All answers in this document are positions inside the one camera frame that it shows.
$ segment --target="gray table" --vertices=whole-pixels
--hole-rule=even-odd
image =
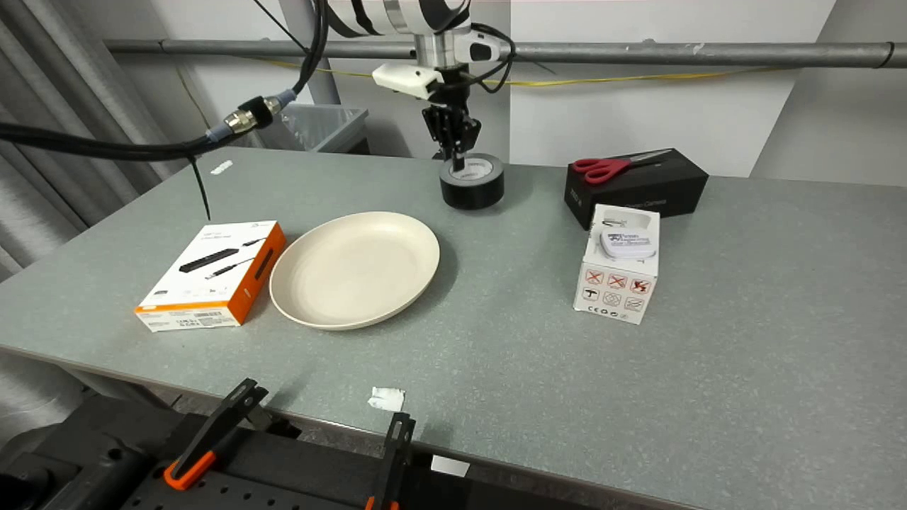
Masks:
[[[273,409],[384,433],[371,385],[405,391],[417,439],[697,508],[907,504],[907,192],[714,178],[665,222],[643,327],[574,311],[584,229],[563,173],[510,168],[507,199],[453,212],[434,163],[221,151],[215,222],[289,236],[397,209],[442,241],[405,314],[349,335],[266,299],[232,333],[150,335],[133,306],[205,225],[177,177],[0,287],[0,348],[197,395],[241,378]]]

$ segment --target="clamp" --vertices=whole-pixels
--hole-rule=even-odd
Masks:
[[[371,487],[375,496],[370,496],[367,510],[402,510],[400,487],[402,487],[402,470],[412,456],[414,428],[417,428],[417,419],[412,419],[409,415],[394,415],[387,433],[387,450]]]
[[[245,381],[241,385],[237,385],[200,428],[190,449],[169,466],[161,477],[164,484],[178,493],[190,491],[220,462],[237,433],[237,425],[254,409],[258,409],[265,398],[266,388],[261,388],[256,381]]]

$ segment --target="box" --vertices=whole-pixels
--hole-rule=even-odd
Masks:
[[[567,168],[564,201],[584,229],[591,229],[597,204],[652,209],[660,216],[696,212],[709,173],[672,151],[650,165],[629,168],[608,185],[588,185]]]
[[[241,327],[285,246],[275,222],[208,225],[136,314],[150,333]]]
[[[643,323],[659,284],[659,250],[659,212],[599,204],[574,310]]]

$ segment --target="metal pipe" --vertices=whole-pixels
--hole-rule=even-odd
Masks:
[[[273,39],[108,39],[113,55],[300,56]],[[330,44],[341,59],[414,59],[412,44]],[[907,69],[904,44],[520,44],[530,63]]]

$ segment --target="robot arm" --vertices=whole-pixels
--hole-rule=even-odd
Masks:
[[[442,34],[469,24],[470,0],[330,0],[343,37]]]
[[[381,65],[377,86],[432,102],[424,116],[441,156],[465,168],[483,122],[470,119],[470,63],[499,59],[499,44],[470,32],[470,0],[330,0],[343,37],[417,37],[417,65]]]

